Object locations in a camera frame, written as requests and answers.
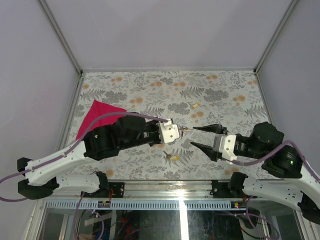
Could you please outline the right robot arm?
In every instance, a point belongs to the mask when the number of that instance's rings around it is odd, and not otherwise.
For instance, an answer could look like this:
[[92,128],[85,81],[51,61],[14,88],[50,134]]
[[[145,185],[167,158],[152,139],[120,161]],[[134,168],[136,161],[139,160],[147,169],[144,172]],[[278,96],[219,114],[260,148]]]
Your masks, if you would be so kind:
[[320,223],[320,176],[297,145],[284,140],[283,132],[268,122],[256,124],[250,136],[231,135],[220,124],[202,126],[198,130],[215,134],[212,146],[192,142],[211,161],[223,160],[243,167],[261,164],[268,174],[293,186],[284,188],[234,172],[228,183],[213,181],[212,195],[268,199],[300,212],[310,222]]

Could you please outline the yellow key tag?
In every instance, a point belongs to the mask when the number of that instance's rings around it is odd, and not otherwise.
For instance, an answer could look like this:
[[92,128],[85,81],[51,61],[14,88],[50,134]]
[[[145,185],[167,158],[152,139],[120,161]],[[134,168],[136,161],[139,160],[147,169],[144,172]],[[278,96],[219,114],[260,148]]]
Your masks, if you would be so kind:
[[180,159],[180,157],[178,155],[171,155],[171,154],[167,153],[166,151],[163,151],[163,153],[165,154],[164,158],[169,161],[178,161]]

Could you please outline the metal spiral keyring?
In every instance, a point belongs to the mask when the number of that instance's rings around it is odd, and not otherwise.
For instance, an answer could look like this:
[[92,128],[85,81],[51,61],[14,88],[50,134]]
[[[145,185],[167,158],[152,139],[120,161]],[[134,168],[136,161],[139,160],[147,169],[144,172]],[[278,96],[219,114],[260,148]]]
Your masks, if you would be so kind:
[[187,126],[181,125],[179,126],[179,133],[180,137],[182,138],[184,136],[185,131],[188,131],[189,128]]

